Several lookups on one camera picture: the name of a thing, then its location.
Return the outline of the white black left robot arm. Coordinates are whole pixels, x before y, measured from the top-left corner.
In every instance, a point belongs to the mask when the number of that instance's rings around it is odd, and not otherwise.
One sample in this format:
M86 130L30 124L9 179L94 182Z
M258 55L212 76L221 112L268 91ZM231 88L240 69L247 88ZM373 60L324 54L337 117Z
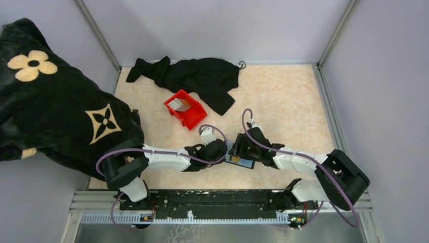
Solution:
M221 163L227 151L227 144L221 139L215 139L206 145L162 149L142 144L133 138L101 156L96 163L96 170L104 176L108 189L123 192L133 205L144 210L152 202L146 183L140 179L144 170L198 172L210 165Z

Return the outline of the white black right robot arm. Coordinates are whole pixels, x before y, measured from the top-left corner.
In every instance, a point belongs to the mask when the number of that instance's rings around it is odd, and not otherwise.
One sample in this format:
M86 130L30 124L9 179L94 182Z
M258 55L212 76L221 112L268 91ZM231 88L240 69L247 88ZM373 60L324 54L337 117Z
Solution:
M292 150L284 144L270 143L259 127L250 128L240 136L237 154L241 158L311 177L297 180L288 188L285 203L292 209L316 200L329 201L349 211L370 185L367 175L342 150L334 149L328 154Z

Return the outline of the red plastic bin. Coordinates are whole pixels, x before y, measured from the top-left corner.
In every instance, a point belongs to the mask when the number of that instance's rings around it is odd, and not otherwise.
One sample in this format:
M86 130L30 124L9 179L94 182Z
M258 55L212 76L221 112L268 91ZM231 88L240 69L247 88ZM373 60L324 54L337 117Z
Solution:
M188 130L194 129L207 117L203 106L183 89L176 92L163 104L170 115L176 117Z

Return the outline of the black leather card holder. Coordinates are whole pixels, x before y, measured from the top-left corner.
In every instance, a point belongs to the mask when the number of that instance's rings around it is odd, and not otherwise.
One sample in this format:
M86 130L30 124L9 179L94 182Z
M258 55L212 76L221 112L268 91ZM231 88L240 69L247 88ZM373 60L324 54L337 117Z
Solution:
M224 162L252 170L254 168L254 164L255 164L255 161L253 161L253 160L248 160L248 159L242 159L241 158L240 161L239 161L239 163L232 163L231 162L231 156L232 155L229 154L229 152L231 151L231 149L233 147L233 144L234 144L234 142L232 142L230 140L227 141L227 148L228 148L228 150L227 150L227 154L226 154L226 156L224 158Z

